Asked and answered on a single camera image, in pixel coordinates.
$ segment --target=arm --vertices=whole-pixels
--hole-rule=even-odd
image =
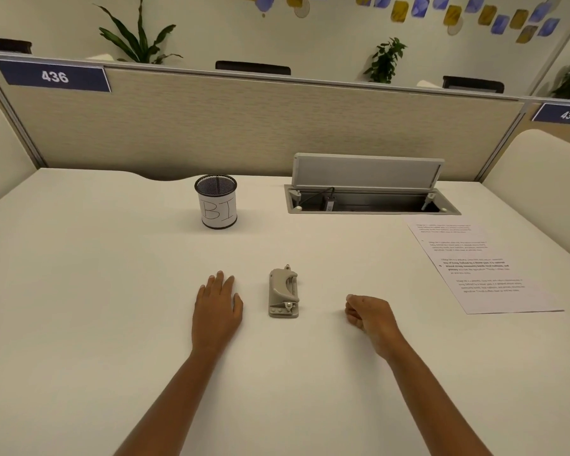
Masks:
[[[346,318],[369,336],[393,370],[399,389],[432,456],[491,456],[433,373],[407,343],[388,302],[346,298]]]
[[[243,301],[232,301],[235,277],[210,276],[200,287],[192,317],[192,352],[114,456],[178,456],[207,383],[243,319]]]

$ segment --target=black mesh pen holder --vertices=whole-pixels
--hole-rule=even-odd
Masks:
[[[194,183],[200,218],[210,229],[227,229],[237,220],[236,180],[226,174],[208,174]]]

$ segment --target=gray flap lid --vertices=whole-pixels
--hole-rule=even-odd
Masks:
[[[297,153],[292,187],[431,191],[442,159]]]

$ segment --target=person's left hand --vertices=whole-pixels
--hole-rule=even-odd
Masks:
[[[238,293],[232,305],[234,283],[234,276],[224,281],[220,270],[200,287],[192,316],[192,352],[218,358],[234,336],[243,319],[243,301]]]

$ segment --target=number sign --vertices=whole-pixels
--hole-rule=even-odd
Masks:
[[[543,104],[532,121],[570,124],[570,106],[566,104]]]
[[[8,84],[16,86],[111,92],[103,67],[0,60],[0,71]]]

